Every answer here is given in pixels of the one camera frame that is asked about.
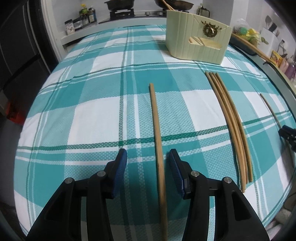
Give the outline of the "bag of colourful sponges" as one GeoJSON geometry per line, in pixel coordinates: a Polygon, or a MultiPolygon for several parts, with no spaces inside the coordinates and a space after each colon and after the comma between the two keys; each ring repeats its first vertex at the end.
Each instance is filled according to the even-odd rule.
{"type": "Polygon", "coordinates": [[[257,47],[261,43],[268,45],[269,42],[260,33],[251,28],[244,19],[237,19],[234,22],[233,33],[257,47]]]}

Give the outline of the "dark glass kettle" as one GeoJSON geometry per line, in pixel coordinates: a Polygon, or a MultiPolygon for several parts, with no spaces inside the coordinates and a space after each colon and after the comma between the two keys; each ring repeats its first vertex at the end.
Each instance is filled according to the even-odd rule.
{"type": "Polygon", "coordinates": [[[207,8],[203,7],[202,4],[200,4],[197,10],[197,15],[210,18],[210,11],[207,8]]]}

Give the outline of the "wooden chopstick diagonal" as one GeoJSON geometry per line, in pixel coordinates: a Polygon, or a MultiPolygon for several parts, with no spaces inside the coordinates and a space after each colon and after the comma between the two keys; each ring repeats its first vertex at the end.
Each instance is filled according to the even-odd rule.
{"type": "MultiPolygon", "coordinates": [[[[260,97],[262,98],[262,100],[265,102],[265,104],[266,104],[266,106],[268,107],[269,111],[271,112],[271,114],[272,114],[273,118],[275,119],[276,124],[277,124],[277,126],[278,126],[278,128],[279,128],[279,131],[280,131],[280,129],[282,128],[282,126],[281,126],[281,124],[280,124],[280,121],[278,120],[278,117],[276,116],[276,114],[275,114],[275,112],[273,111],[271,105],[268,103],[268,101],[267,101],[266,98],[263,96],[263,94],[260,93],[259,95],[260,95],[260,97]]],[[[290,144],[289,144],[288,140],[284,139],[284,137],[281,137],[281,138],[285,141],[285,144],[286,144],[286,146],[287,146],[287,148],[288,148],[288,152],[289,152],[290,157],[291,157],[291,160],[292,160],[292,168],[295,169],[295,157],[294,157],[294,155],[292,154],[292,149],[291,149],[291,147],[290,147],[290,144]]]]}

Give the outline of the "black rolled mat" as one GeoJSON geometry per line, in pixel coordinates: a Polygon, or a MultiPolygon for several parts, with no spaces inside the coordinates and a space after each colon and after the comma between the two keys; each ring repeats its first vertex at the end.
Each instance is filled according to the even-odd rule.
{"type": "Polygon", "coordinates": [[[231,36],[229,44],[237,49],[240,49],[247,53],[248,55],[255,56],[257,53],[254,51],[252,47],[250,47],[248,44],[244,43],[242,40],[239,40],[234,35],[231,36]]]}

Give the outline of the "black refrigerator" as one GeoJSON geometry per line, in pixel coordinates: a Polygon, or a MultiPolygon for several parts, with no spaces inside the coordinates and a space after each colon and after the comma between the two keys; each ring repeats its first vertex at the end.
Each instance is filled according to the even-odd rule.
{"type": "Polygon", "coordinates": [[[26,118],[57,64],[41,1],[1,1],[1,91],[12,113],[26,118]]]}

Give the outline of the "wooden chopstick long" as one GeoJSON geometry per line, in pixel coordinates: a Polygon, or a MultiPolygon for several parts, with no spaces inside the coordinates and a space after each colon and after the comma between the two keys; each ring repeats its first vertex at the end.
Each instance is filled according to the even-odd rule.
{"type": "Polygon", "coordinates": [[[165,0],[162,0],[162,2],[166,5],[166,7],[171,10],[171,11],[174,11],[175,9],[172,8],[165,0]]]}

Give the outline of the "black wok glass lid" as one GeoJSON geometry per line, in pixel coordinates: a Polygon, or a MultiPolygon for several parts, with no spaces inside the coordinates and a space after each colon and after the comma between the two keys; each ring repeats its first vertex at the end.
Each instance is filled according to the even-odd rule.
{"type": "MultiPolygon", "coordinates": [[[[168,9],[161,0],[154,0],[157,6],[162,9],[168,9]]],[[[177,11],[188,11],[193,7],[193,3],[187,1],[165,0],[165,2],[177,11]]]]}

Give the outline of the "black gas stove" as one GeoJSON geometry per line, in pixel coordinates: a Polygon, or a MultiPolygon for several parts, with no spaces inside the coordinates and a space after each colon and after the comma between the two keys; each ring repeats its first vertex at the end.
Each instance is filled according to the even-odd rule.
{"type": "Polygon", "coordinates": [[[165,10],[135,11],[134,9],[125,9],[122,11],[111,11],[108,18],[98,20],[98,23],[101,24],[130,18],[165,18],[166,16],[165,10]]]}

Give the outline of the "white utensil holder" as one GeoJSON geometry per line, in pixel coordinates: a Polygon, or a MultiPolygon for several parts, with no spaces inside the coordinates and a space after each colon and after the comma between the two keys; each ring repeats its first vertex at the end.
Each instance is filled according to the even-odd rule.
{"type": "Polygon", "coordinates": [[[259,45],[259,48],[267,57],[270,57],[272,51],[275,51],[280,43],[278,36],[276,35],[278,32],[278,26],[272,21],[269,15],[265,17],[265,24],[266,26],[262,28],[260,33],[261,44],[259,45]]]}

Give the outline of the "teal plaid tablecloth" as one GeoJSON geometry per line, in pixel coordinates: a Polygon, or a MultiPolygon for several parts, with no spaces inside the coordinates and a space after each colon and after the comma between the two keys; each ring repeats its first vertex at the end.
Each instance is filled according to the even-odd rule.
{"type": "Polygon", "coordinates": [[[278,125],[295,119],[267,75],[228,47],[219,65],[179,60],[164,25],[115,28],[80,41],[41,87],[23,125],[15,158],[14,196],[28,233],[61,182],[85,179],[127,150],[124,183],[107,201],[115,240],[160,240],[157,171],[149,84],[155,87],[163,153],[203,175],[239,182],[234,147],[206,77],[217,72],[242,121],[254,181],[245,197],[264,225],[279,212],[295,169],[278,125]]]}

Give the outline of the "yellow seasoning packet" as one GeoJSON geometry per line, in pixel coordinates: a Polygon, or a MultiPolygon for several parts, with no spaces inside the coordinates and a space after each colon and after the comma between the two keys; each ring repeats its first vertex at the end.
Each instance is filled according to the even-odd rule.
{"type": "Polygon", "coordinates": [[[278,54],[276,51],[273,50],[271,52],[270,60],[272,63],[274,63],[276,66],[279,67],[282,62],[282,57],[280,56],[280,54],[278,54]]]}

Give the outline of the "condiment bottles group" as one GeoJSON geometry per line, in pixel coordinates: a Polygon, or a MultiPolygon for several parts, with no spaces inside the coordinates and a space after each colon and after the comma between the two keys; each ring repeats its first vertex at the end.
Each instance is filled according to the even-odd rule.
{"type": "Polygon", "coordinates": [[[81,17],[83,26],[95,23],[97,21],[95,8],[93,8],[93,6],[88,8],[86,4],[81,4],[79,15],[81,17]]]}

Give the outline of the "green mat black rim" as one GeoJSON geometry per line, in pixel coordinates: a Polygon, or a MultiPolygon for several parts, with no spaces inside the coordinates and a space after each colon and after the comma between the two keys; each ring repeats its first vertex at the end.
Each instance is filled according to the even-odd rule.
{"type": "Polygon", "coordinates": [[[263,65],[269,65],[288,85],[288,88],[290,91],[295,95],[295,86],[291,83],[291,81],[288,79],[288,77],[276,66],[274,63],[265,61],[263,65]]]}

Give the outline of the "black pot orange lid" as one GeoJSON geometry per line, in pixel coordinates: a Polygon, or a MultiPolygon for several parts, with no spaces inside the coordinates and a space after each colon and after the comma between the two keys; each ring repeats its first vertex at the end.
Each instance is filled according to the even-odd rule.
{"type": "Polygon", "coordinates": [[[110,0],[106,1],[105,4],[110,11],[121,11],[133,8],[134,0],[110,0]]]}

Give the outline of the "pink purple bottles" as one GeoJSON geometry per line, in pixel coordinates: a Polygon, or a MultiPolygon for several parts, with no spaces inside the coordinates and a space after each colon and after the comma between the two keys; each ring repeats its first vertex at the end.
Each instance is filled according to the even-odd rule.
{"type": "Polygon", "coordinates": [[[289,80],[292,80],[295,76],[295,64],[292,58],[283,58],[280,64],[280,70],[289,80]]]}

